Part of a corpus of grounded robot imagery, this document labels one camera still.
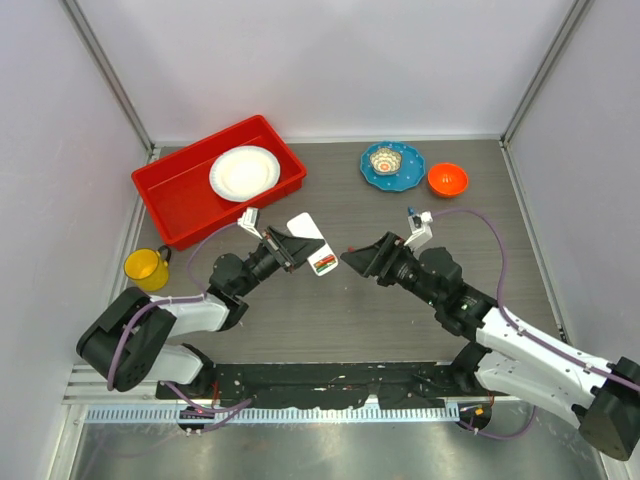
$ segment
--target white plate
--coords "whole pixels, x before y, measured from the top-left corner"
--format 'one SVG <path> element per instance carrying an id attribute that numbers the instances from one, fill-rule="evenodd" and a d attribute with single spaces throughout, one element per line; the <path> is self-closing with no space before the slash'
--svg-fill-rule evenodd
<path id="1" fill-rule="evenodd" d="M 280 163 L 262 147 L 236 147 L 220 155 L 209 172 L 213 191 L 225 200 L 246 202 L 275 187 Z"/>

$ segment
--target black mounting base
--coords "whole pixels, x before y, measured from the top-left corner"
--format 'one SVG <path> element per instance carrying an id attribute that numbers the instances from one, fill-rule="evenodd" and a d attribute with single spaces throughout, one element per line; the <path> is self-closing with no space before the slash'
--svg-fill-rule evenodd
<path id="1" fill-rule="evenodd" d="M 444 397 L 485 397 L 460 388 L 455 367 L 436 363 L 218 364 L 220 403 L 251 398 L 254 408 L 340 410 L 376 395 L 382 409 L 442 407 Z"/>

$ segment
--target red tray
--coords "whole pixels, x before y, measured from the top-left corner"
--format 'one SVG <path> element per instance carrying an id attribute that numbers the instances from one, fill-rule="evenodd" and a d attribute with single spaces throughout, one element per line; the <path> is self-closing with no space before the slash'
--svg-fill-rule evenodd
<path id="1" fill-rule="evenodd" d="M 234 147 L 255 145 L 280 162 L 275 187 L 243 202 L 219 197 L 209 183 L 216 159 Z M 131 174 L 151 218 L 167 245 L 184 250 L 235 222 L 247 207 L 264 208 L 302 187 L 307 169 L 262 115 L 256 115 Z"/>

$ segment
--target gray tabletop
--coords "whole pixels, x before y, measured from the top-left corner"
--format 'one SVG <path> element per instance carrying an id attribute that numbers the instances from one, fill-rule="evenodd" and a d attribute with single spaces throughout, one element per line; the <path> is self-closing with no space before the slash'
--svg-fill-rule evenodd
<path id="1" fill-rule="evenodd" d="M 527 322 L 557 336 L 522 215 L 496 141 L 412 142 L 427 167 L 454 162 L 470 177 L 461 197 L 445 200 L 425 184 L 403 192 L 382 192 L 359 170 L 365 143 L 297 144 L 293 151 L 307 166 L 301 190 L 262 211 L 261 226 L 285 229 L 286 222 L 309 212 L 336 254 L 349 246 L 366 246 L 392 231 L 408 236 L 407 207 L 438 211 L 472 207 L 495 221 L 508 248 L 510 270 L 505 298 Z M 428 246 L 446 246 L 462 265 L 465 280 L 494 295 L 500 253 L 491 231 L 478 219 L 452 215 L 438 219 Z M 138 247 L 162 243 L 145 217 Z M 255 250 L 253 237 L 232 228 L 209 242 L 194 262 L 194 273 L 206 282 L 215 259 L 227 252 L 240 256 Z M 175 252 L 171 278 L 160 295 L 190 295 L 185 264 L 193 248 Z M 188 342 L 218 362 L 359 362 L 447 361 L 465 341 L 434 320 L 433 311 L 399 286 L 382 288 L 359 277 L 345 264 L 324 277 L 305 265 L 293 274 L 277 272 L 246 297 L 249 311 L 227 332 L 186 335 Z"/>

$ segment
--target orange bowl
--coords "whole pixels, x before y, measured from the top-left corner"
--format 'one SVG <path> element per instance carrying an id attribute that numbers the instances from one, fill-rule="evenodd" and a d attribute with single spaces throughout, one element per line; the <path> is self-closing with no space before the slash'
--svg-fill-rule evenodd
<path id="1" fill-rule="evenodd" d="M 434 165 L 429 170 L 427 180 L 436 195 L 445 198 L 460 195 L 469 185 L 467 172 L 453 163 L 438 163 Z"/>

